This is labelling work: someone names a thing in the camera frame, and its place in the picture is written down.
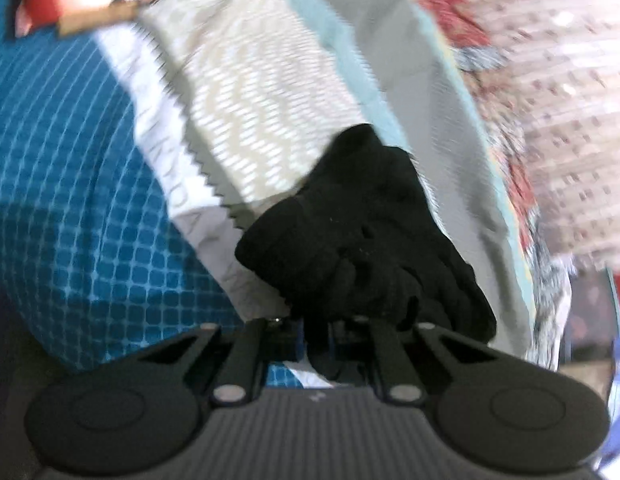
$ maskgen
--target blue checkered fabric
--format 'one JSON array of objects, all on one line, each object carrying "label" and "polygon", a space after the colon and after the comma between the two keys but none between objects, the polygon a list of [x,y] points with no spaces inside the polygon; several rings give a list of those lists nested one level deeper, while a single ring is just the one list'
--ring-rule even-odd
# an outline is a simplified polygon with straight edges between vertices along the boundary
[{"label": "blue checkered fabric", "polygon": [[[130,96],[89,35],[4,41],[0,281],[30,331],[87,370],[202,322],[241,325],[170,223]],[[271,385],[298,386],[281,366]]]}]

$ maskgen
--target gray fabric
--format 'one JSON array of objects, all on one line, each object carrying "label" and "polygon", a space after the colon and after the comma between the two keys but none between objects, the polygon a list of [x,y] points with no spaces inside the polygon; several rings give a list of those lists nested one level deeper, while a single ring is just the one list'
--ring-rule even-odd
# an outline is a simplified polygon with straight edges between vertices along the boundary
[{"label": "gray fabric", "polygon": [[407,0],[327,0],[354,28],[427,179],[438,213],[498,321],[494,345],[523,356],[531,343],[523,301],[481,133],[472,125]]}]

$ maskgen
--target black fabric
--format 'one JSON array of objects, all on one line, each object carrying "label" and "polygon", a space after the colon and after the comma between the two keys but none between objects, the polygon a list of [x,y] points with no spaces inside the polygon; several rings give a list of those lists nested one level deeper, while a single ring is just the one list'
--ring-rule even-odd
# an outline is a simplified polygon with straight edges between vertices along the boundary
[{"label": "black fabric", "polygon": [[302,189],[244,233],[236,257],[295,314],[429,321],[484,342],[496,332],[408,154],[383,146],[369,124],[339,134]]}]

